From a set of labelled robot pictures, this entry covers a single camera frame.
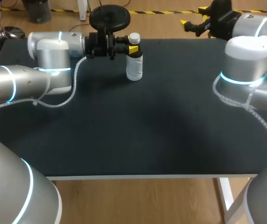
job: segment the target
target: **cable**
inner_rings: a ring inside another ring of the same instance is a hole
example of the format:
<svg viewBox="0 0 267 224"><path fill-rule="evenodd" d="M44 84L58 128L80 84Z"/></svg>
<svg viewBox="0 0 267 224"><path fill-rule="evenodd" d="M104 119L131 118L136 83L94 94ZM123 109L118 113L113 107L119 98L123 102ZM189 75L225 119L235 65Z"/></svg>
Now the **cable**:
<svg viewBox="0 0 267 224"><path fill-rule="evenodd" d="M126 7L126 6L128 6L128 4L129 4L131 1L132 1L132 0L129 0L128 3L126 3L126 4L123 5L122 7Z"/></svg>
<svg viewBox="0 0 267 224"><path fill-rule="evenodd" d="M78 24L78 25L75 25L75 26L73 26L73 27L69 30L69 32L72 31L75 27L85 26L85 25L90 25L90 24L89 24L89 23L85 23L85 24Z"/></svg>
<svg viewBox="0 0 267 224"><path fill-rule="evenodd" d="M75 93L76 93L76 89L77 89L77 70L80 66L80 64L86 60L87 57L83 57L81 60L78 61L78 63L76 64L76 68L74 70L74 79L73 79L73 90L72 90L72 93L70 95L70 97L65 100L63 103L60 103L58 105L50 105L50 104L46 104L42 101L40 101L39 99L19 99L19 100L15 100L15 101L12 101L12 102L6 102L6 103L3 103L3 104L0 104L0 108L1 107L4 107L4 106L9 106L9 105L13 105L13 104L17 104L17 103L22 103L22 102L33 102L34 105L37 105L37 104L41 104L45 107L49 107L49 108L57 108L57 107L61 107L61 106L64 106L65 104L69 103L72 98L74 97Z"/></svg>
<svg viewBox="0 0 267 224"><path fill-rule="evenodd" d="M2 7L2 8L11 8L11 7L14 7L14 6L16 5L17 1L18 1L18 0L16 0L15 3L14 3L13 5L8 6L8 7L4 7L4 6L2 5L2 2L1 2L1 7Z"/></svg>
<svg viewBox="0 0 267 224"><path fill-rule="evenodd" d="M129 0L128 3L126 5L123 5L122 7L126 7L129 5L129 3L131 2L132 0Z"/></svg>
<svg viewBox="0 0 267 224"><path fill-rule="evenodd" d="M220 79L220 75L214 80L213 85L212 85L212 90L214 94L216 94L221 101L223 101L225 104L230 105L230 106L235 106L235 107L242 107L246 111L250 112L267 130L267 122L254 110L255 108L253 106L247 105L247 104L242 104L238 101L232 100L228 97L223 96L217 91L217 83Z"/></svg>

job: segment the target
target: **glowing blue light ring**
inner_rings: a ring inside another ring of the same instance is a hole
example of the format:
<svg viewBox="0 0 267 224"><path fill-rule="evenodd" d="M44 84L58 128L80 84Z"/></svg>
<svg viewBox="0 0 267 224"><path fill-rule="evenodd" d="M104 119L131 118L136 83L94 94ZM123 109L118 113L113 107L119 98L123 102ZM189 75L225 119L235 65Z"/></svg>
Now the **glowing blue light ring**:
<svg viewBox="0 0 267 224"><path fill-rule="evenodd" d="M258 29L257 29L257 31L256 31L256 33L255 33L255 37L258 37L258 35L259 35L259 33L260 33L260 31L261 31L261 29L262 29L262 27L263 27L263 25L264 25L264 23L265 23L266 21L267 21L267 17L264 18L264 19L262 20L261 24L258 26Z"/></svg>
<svg viewBox="0 0 267 224"><path fill-rule="evenodd" d="M69 71L71 70L71 68L65 68L65 69L38 69L39 71L47 71L47 72L55 72L55 71Z"/></svg>
<svg viewBox="0 0 267 224"><path fill-rule="evenodd" d="M32 196L32 192L33 192L33 185L34 185L33 172L32 172L32 169L31 169L30 165L29 165L26 161L24 161L24 162L25 162L25 164L27 165L27 167L28 167L28 169L29 169L29 173L30 173L30 188L29 188L29 192L28 192L26 201L25 201L23 207L21 208L20 213L19 213L18 216L15 218L15 220L12 222L12 224L17 224L17 223L20 221L22 215L25 213L25 211L26 211L26 209L27 209L27 206L28 206L28 204L29 204L29 202L30 202L30 199L31 199L31 196Z"/></svg>
<svg viewBox="0 0 267 224"><path fill-rule="evenodd" d="M257 79L255 81L251 81L251 82L241 82L241 81L236 81L230 78L227 78L226 76L224 76L224 74L221 72L220 76L222 77L222 79L224 79L225 81L229 82L229 83L233 83L233 84L238 84L238 85L257 85L257 84L261 84L262 81L266 78L266 76L261 77L260 79Z"/></svg>
<svg viewBox="0 0 267 224"><path fill-rule="evenodd" d="M61 41L62 31L59 32L59 41Z"/></svg>
<svg viewBox="0 0 267 224"><path fill-rule="evenodd" d="M13 82L13 93L12 93L12 97L10 98L10 100L8 100L7 102L10 102L11 100L13 100L13 98L15 97L16 94L16 82L15 82L15 77L14 74L9 70L9 68L7 68L6 66L1 65L0 67L3 67L4 69L6 69L9 74L12 76L12 82Z"/></svg>

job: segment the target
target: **black round knob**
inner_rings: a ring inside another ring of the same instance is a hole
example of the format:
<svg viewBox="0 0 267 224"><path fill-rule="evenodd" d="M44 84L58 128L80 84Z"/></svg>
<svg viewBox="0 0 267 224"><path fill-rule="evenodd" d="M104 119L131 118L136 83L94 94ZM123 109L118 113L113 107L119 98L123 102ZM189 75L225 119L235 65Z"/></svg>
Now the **black round knob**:
<svg viewBox="0 0 267 224"><path fill-rule="evenodd" d="M129 25L130 13L122 6L103 5L92 10L89 22L96 30L99 27L105 27L107 32L113 33Z"/></svg>

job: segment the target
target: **table leg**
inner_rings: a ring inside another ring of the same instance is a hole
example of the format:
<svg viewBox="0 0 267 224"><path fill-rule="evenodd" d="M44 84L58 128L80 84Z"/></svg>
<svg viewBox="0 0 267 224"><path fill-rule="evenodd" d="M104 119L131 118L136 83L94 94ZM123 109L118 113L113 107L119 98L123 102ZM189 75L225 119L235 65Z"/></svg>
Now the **table leg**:
<svg viewBox="0 0 267 224"><path fill-rule="evenodd" d="M86 21L88 1L87 0L77 0L77 4L78 4L80 21Z"/></svg>
<svg viewBox="0 0 267 224"><path fill-rule="evenodd" d="M244 194L249 182L242 189L240 194L233 200L229 179L218 178L218 186L221 193L222 204L224 208L225 224L235 224L240 220L245 213L244 209Z"/></svg>
<svg viewBox="0 0 267 224"><path fill-rule="evenodd" d="M226 213L234 202L229 183L229 178L220 177L217 178L217 181L218 181L218 189L220 191L220 196L222 200L223 211L224 213Z"/></svg>

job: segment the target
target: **white bottle cap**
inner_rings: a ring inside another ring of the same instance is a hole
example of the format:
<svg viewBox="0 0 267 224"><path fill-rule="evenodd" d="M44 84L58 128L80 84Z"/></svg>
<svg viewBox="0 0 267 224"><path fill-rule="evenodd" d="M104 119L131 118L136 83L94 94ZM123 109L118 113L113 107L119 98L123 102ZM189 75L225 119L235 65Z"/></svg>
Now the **white bottle cap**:
<svg viewBox="0 0 267 224"><path fill-rule="evenodd" d="M132 44L138 44L140 43L140 40L141 40L141 37L140 37L140 34L138 33L131 33L129 35L129 42Z"/></svg>

